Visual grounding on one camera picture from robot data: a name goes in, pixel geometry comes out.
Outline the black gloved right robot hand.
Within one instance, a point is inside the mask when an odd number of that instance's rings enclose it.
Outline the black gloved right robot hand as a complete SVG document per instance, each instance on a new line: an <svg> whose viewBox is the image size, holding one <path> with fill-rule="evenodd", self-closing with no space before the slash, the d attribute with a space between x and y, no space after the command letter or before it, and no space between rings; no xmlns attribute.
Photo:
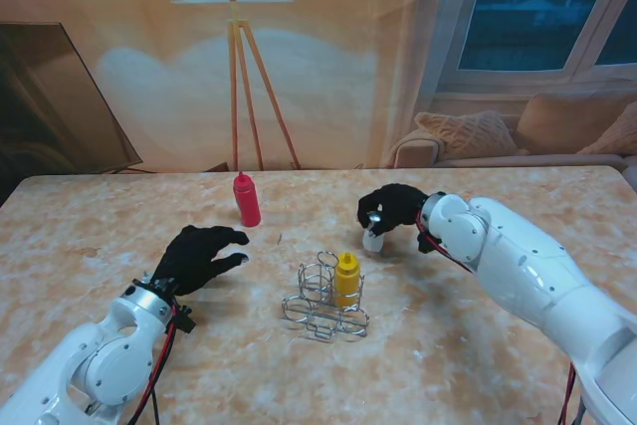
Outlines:
<svg viewBox="0 0 637 425"><path fill-rule="evenodd" d="M357 220L375 236L388 233L400 225L414 225L417 215L429 198L421 190L400 183L386 184L361 197L357 205ZM368 214L380 212L380 221L369 226Z"/></svg>

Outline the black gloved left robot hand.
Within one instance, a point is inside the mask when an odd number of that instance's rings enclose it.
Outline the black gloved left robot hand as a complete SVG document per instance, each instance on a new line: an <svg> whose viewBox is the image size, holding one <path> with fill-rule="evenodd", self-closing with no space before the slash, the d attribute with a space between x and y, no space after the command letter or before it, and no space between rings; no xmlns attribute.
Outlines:
<svg viewBox="0 0 637 425"><path fill-rule="evenodd" d="M167 246L150 282L165 281L175 296L194 293L209 281L241 266L249 260L243 253L217 258L230 246L246 246L250 242L243 231L226 226L185 226Z"/></svg>

